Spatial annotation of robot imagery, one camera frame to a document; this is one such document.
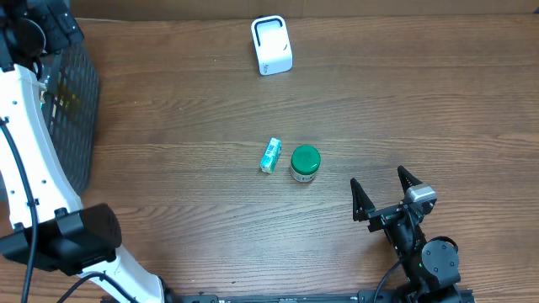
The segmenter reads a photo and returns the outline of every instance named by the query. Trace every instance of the black basket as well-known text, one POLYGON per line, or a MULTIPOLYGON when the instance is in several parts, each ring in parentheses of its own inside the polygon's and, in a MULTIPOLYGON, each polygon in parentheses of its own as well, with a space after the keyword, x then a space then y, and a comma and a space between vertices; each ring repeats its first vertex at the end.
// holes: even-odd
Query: black basket
POLYGON ((92 165, 99 78, 82 44, 49 57, 44 66, 43 118, 61 168, 80 195, 88 186, 92 165))

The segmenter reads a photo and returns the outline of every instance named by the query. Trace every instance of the wooden table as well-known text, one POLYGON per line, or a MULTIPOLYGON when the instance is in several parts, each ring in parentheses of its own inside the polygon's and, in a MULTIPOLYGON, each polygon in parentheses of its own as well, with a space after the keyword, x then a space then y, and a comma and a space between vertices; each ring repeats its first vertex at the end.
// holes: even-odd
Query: wooden table
MULTIPOLYGON (((539 300, 537 15, 291 19, 294 68, 271 77, 249 26, 83 24, 102 80, 83 201, 112 207, 145 268, 180 294, 373 289, 396 256, 352 221, 349 180, 394 205, 402 164, 438 191, 422 227, 459 244, 462 289, 539 300), (271 136, 284 149, 267 175, 271 136), (288 172, 301 144, 322 154, 311 184, 288 172)), ((3 260, 0 273, 0 301, 18 300, 24 267, 3 260)), ((75 280, 36 272, 31 299, 75 280)), ((85 284, 72 301, 103 294, 85 284)))

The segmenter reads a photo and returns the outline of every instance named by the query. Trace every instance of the white device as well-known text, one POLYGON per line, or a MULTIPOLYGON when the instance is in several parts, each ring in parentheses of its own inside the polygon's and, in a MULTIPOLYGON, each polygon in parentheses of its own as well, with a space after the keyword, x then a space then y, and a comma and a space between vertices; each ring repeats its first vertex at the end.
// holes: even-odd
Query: white device
POLYGON ((292 48, 281 16, 258 18, 251 24, 254 49, 262 76, 292 69, 292 48))
MULTIPOLYGON (((67 213, 82 210, 83 204, 67 181, 52 145, 40 109, 39 82, 26 67, 14 65, 14 70, 0 70, 0 119, 6 126, 19 150, 34 198, 39 223, 54 220, 55 210, 65 208, 67 213)), ((9 219, 15 227, 22 223, 32 226, 26 205, 23 184, 5 136, 0 134, 0 171, 2 171, 9 201, 9 219)), ((115 249, 116 259, 87 266, 79 274, 106 273, 128 295, 138 302, 164 302, 163 284, 155 274, 148 273, 122 246, 115 249)), ((107 281, 91 278, 119 302, 128 300, 107 281)))

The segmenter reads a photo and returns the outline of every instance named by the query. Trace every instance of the black cable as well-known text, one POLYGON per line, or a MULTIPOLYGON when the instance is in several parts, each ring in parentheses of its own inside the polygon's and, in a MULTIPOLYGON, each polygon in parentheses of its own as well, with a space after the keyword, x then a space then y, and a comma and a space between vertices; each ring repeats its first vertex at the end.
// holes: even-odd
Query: black cable
POLYGON ((9 148, 11 148, 11 152, 13 153, 13 158, 15 159, 15 163, 17 164, 17 169, 19 170, 20 178, 21 178, 21 181, 23 182, 24 192, 26 193, 26 199, 28 200, 28 206, 30 207, 30 216, 32 218, 32 239, 30 243, 28 263, 26 266, 26 275, 24 276, 23 292, 20 298, 20 301, 22 303, 26 303, 28 301, 28 294, 30 291, 30 282, 32 280, 32 273, 34 271, 35 254, 37 251, 37 236, 38 236, 39 221, 37 217, 37 209, 35 208, 34 195, 32 195, 32 190, 30 189, 28 177, 26 176, 26 171, 24 170, 23 160, 20 158, 19 150, 17 149, 17 146, 15 145, 15 141, 13 140, 13 137, 11 136, 9 129, 6 126, 6 123, 8 122, 9 122, 8 118, 6 118, 5 121, 0 119, 0 127, 2 128, 3 134, 6 136, 6 141, 8 142, 9 148))
POLYGON ((406 259, 408 259, 409 256, 411 256, 415 249, 415 241, 416 241, 416 235, 415 235, 415 225, 414 221, 412 220, 412 214, 409 209, 404 209, 406 211, 406 215, 408 217, 408 223, 410 224, 410 228, 412 229, 412 251, 409 255, 402 257, 399 259, 383 276, 383 278, 380 280, 380 283, 378 283, 378 287, 376 287, 376 291, 374 293, 374 298, 372 299, 373 303, 376 303, 376 298, 378 297, 378 294, 380 293, 380 290, 382 290, 382 286, 386 283, 387 278, 397 269, 406 259))
POLYGON ((412 303, 416 303, 418 301, 420 295, 422 295, 422 293, 420 293, 419 290, 416 290, 415 295, 412 298, 412 303))
POLYGON ((102 274, 102 273, 93 273, 93 274, 89 274, 81 278, 68 291, 66 291, 66 293, 60 298, 60 300, 58 300, 57 303, 62 303, 63 301, 65 301, 73 293, 73 291, 75 291, 78 288, 78 286, 82 285, 84 282, 88 281, 91 278, 100 278, 101 280, 105 280, 109 282, 109 284, 112 285, 116 290, 118 290, 118 292, 121 295, 123 295, 130 303, 137 303, 134 298, 132 298, 129 294, 127 294, 125 290, 123 290, 121 286, 119 286, 116 283, 116 281, 114 281, 112 278, 110 278, 106 274, 102 274))
POLYGON ((384 283, 386 283, 387 278, 397 269, 407 257, 399 259, 391 268, 387 271, 387 273, 384 275, 384 277, 380 280, 380 283, 378 283, 378 287, 376 287, 376 291, 374 293, 374 297, 372 299, 372 303, 376 303, 376 298, 378 298, 378 293, 380 293, 380 290, 382 289, 382 286, 384 283))

